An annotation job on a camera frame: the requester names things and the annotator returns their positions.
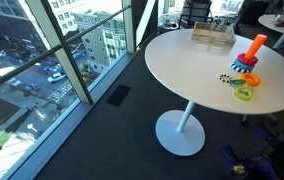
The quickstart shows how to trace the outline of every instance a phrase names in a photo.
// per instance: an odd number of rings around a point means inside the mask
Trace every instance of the box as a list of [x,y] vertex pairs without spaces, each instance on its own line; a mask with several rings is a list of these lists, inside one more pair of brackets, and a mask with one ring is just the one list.
[[233,46],[236,40],[233,27],[203,22],[195,23],[191,38],[231,46]]

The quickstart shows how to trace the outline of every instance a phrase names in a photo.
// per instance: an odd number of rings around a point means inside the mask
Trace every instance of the crosswalk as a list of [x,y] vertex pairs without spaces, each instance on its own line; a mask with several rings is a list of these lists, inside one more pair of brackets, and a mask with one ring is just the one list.
[[72,85],[69,81],[66,81],[56,91],[54,91],[47,99],[49,101],[58,102],[70,89]]

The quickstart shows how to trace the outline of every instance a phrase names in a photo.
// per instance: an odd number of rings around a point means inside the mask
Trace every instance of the yellow ring toy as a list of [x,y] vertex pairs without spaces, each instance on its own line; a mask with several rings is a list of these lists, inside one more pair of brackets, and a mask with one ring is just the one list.
[[253,92],[246,86],[240,86],[236,88],[234,92],[235,96],[242,101],[249,101],[252,98]]
[[258,86],[261,82],[260,78],[252,73],[243,73],[240,79],[245,80],[245,82],[251,86]]

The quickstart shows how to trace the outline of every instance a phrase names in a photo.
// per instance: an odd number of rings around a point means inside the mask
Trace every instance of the round table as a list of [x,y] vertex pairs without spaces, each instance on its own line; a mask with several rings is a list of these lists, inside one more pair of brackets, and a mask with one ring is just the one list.
[[197,153],[204,145],[205,132],[191,115],[194,104],[215,110],[246,114],[268,114],[284,110],[284,57],[262,45],[252,73],[261,79],[250,101],[241,101],[234,89],[219,80],[221,74],[233,79],[240,74],[231,69],[252,40],[236,36],[233,46],[191,39],[192,29],[164,33],[146,47],[145,61],[155,78],[165,87],[189,100],[185,111],[172,110],[156,123],[158,140],[168,151],[181,156]]
[[269,29],[282,33],[282,36],[277,40],[277,42],[273,46],[273,48],[277,49],[284,42],[284,27],[276,27],[275,18],[276,16],[274,14],[264,14],[259,18],[259,23]]

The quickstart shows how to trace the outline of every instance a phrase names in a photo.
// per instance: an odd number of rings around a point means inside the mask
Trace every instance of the table top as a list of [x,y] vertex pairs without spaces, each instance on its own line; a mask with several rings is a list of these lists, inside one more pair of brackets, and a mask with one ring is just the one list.
[[275,14],[264,14],[259,18],[259,22],[263,26],[265,26],[269,29],[272,29],[272,30],[280,32],[280,33],[284,33],[284,27],[276,27],[274,25],[275,18],[276,18]]
[[242,101],[219,76],[240,77],[231,65],[253,41],[236,36],[235,44],[226,46],[194,40],[191,35],[192,29],[175,30],[148,44],[146,64],[164,86],[199,105],[224,112],[253,115],[284,110],[284,57],[264,45],[260,47],[252,73],[261,83],[254,88],[250,101]]

